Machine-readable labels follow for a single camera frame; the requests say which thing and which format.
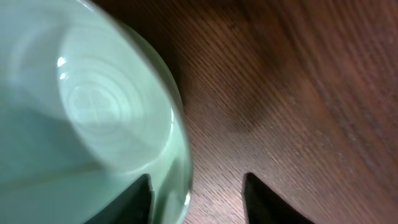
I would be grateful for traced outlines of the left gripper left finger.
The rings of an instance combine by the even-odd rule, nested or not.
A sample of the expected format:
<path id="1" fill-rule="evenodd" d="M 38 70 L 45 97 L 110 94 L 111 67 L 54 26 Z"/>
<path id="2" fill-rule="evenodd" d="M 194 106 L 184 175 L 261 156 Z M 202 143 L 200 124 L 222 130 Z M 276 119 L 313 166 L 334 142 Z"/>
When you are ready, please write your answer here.
<path id="1" fill-rule="evenodd" d="M 153 196 L 150 175 L 143 174 L 85 224 L 148 224 Z"/>

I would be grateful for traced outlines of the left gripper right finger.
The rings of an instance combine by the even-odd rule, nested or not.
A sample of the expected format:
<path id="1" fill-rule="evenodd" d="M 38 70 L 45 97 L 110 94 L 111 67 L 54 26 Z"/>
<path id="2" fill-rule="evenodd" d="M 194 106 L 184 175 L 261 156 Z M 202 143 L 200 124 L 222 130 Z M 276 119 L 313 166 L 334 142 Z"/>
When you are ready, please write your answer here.
<path id="1" fill-rule="evenodd" d="M 248 224 L 313 224 L 252 172 L 244 174 L 242 200 Z"/>

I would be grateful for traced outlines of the mint green small bowl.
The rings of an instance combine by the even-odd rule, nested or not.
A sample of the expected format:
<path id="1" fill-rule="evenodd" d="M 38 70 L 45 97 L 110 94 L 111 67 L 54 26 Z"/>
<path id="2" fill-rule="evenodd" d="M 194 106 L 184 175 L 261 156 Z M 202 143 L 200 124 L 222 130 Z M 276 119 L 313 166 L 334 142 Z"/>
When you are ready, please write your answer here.
<path id="1" fill-rule="evenodd" d="M 149 174 L 182 223 L 193 164 L 176 82 L 91 1 L 1 2 L 1 222 L 85 223 Z"/>

